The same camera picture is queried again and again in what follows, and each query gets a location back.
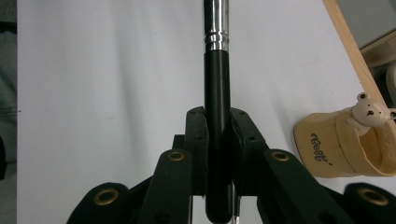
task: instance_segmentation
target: metal rod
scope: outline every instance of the metal rod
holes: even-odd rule
[[[204,0],[205,116],[209,129],[206,215],[213,223],[233,216],[230,135],[228,0]]]

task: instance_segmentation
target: silver ferrule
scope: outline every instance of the silver ferrule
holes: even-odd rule
[[[228,0],[204,0],[205,52],[221,49],[228,52]]]

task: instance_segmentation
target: white bear head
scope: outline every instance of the white bear head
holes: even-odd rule
[[[362,92],[358,95],[358,102],[352,107],[353,118],[367,127],[379,127],[389,119],[396,119],[396,109],[387,106]]]

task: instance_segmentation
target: pen holder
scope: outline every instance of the pen holder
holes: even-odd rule
[[[318,177],[396,175],[396,109],[358,95],[353,107],[314,113],[294,126],[294,139],[306,169]]]

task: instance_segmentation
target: white table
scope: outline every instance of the white table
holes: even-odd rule
[[[105,182],[152,175],[204,104],[202,1],[21,0],[18,223],[65,223]],[[293,125],[352,106],[362,87],[321,1],[231,1],[232,106],[297,155]],[[364,181],[320,179],[342,191]],[[208,223],[195,199],[194,223]],[[260,223],[255,200],[243,223]]]

